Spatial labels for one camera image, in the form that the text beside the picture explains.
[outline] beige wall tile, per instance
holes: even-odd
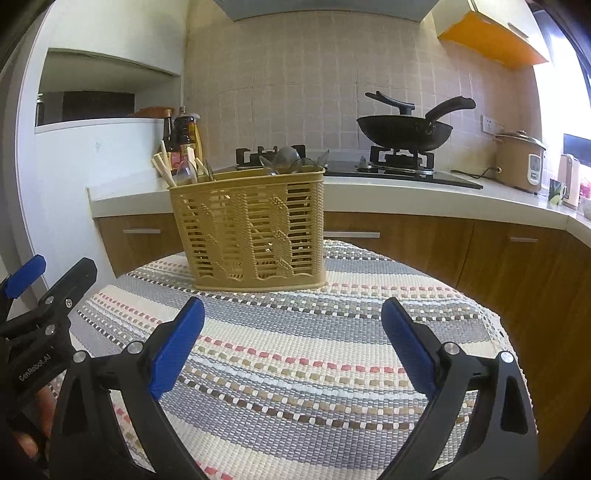
[[[187,107],[202,116],[216,167],[257,145],[367,149],[357,117],[398,113],[365,96],[376,90],[415,103],[415,116],[453,96],[474,98],[474,111],[441,119],[454,130],[436,151],[437,168],[480,173],[493,164],[496,144],[480,131],[481,115],[541,136],[533,69],[513,72],[441,42],[431,15],[420,24],[330,11],[232,22],[213,0],[193,0],[185,69]]]

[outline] white countertop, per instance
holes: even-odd
[[[591,248],[591,222],[566,206],[549,207],[545,196],[487,179],[482,190],[407,180],[325,177],[327,212],[402,213],[492,220],[566,230]],[[153,173],[89,189],[94,218],[172,213],[166,183]]]

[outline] wooden cabinet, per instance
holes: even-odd
[[[565,231],[477,220],[457,289],[501,317],[528,380],[543,471],[591,405],[591,251]]]
[[[537,301],[564,232],[476,220],[457,289],[497,312],[505,326]]]
[[[97,218],[96,224],[116,277],[183,250],[172,213]]]
[[[387,213],[325,212],[324,231],[387,255],[455,287],[466,257],[473,220]],[[355,238],[347,232],[379,232],[379,238]]]

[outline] utensil basket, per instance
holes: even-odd
[[[325,283],[322,171],[217,173],[216,181],[169,192],[196,289],[297,290]]]

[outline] rice cooker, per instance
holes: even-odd
[[[496,151],[496,179],[516,189],[539,192],[544,171],[544,144],[523,130],[503,132],[496,139],[500,143]]]

